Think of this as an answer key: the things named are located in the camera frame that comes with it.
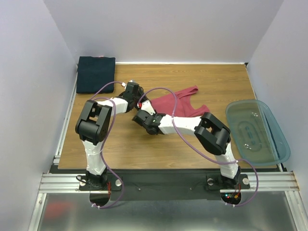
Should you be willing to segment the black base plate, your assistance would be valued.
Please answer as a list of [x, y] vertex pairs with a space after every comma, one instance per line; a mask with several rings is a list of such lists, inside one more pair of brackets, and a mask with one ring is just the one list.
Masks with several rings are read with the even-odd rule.
[[217, 169], [116, 169], [104, 177], [111, 183], [111, 199], [123, 192], [122, 201], [220, 200], [222, 190], [250, 188], [243, 182], [246, 174], [233, 181]]

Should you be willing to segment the clear teal plastic bin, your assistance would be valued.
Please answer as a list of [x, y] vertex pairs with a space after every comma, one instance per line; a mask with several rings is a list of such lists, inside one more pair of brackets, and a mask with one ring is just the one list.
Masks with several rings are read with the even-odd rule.
[[226, 107], [226, 117], [241, 158], [254, 166], [282, 164], [291, 151], [270, 108], [259, 100], [241, 100]]

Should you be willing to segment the aluminium frame rail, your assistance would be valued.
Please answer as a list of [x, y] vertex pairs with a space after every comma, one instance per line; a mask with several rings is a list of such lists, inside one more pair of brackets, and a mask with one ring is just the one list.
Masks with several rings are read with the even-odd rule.
[[305, 231], [308, 228], [299, 187], [281, 167], [257, 174], [245, 170], [237, 207], [220, 200], [120, 201], [107, 209], [91, 199], [108, 199], [107, 191], [82, 191], [82, 170], [52, 166], [41, 178], [31, 231]]

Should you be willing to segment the folded navy tank top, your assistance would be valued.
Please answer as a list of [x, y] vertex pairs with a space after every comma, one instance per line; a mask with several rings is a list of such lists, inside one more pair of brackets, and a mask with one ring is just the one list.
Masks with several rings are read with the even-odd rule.
[[114, 57], [80, 56], [77, 65], [78, 94], [112, 93], [116, 60]]

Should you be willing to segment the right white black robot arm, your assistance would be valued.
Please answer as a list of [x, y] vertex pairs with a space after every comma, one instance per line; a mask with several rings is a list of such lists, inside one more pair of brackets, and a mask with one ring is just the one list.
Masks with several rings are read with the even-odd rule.
[[211, 113], [198, 117], [172, 117], [162, 113], [149, 113], [139, 110], [132, 119], [142, 126], [150, 135], [177, 133], [181, 139], [191, 135], [198, 139], [202, 147], [215, 156], [215, 160], [205, 156], [191, 144], [189, 146], [207, 160], [217, 163], [220, 167], [221, 182], [232, 188], [239, 182], [241, 169], [231, 150], [231, 131]]

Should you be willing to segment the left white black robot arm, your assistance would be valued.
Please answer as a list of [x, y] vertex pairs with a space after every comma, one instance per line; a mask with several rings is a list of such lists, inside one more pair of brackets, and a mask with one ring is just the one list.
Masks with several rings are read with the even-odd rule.
[[86, 178], [81, 181], [97, 190], [107, 185], [107, 169], [101, 152], [111, 128], [110, 120], [117, 114], [124, 114], [135, 108], [144, 94], [143, 88], [135, 82], [121, 85], [125, 90], [119, 96], [102, 102], [87, 100], [75, 126], [75, 132], [82, 141], [87, 159]]

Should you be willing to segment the red tank top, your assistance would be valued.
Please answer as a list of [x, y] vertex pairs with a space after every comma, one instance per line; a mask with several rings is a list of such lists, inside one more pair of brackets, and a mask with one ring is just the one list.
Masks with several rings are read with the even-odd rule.
[[[196, 94], [198, 90], [199, 89], [197, 86], [193, 86], [175, 92], [175, 95], [177, 97], [177, 106], [174, 116], [196, 117], [202, 116], [204, 113], [210, 112], [208, 107], [204, 104], [197, 109], [192, 107], [190, 98], [192, 95]], [[156, 110], [158, 113], [172, 115], [175, 105], [175, 99], [174, 96], [170, 93], [168, 95], [152, 99], [151, 104], [154, 110]]]

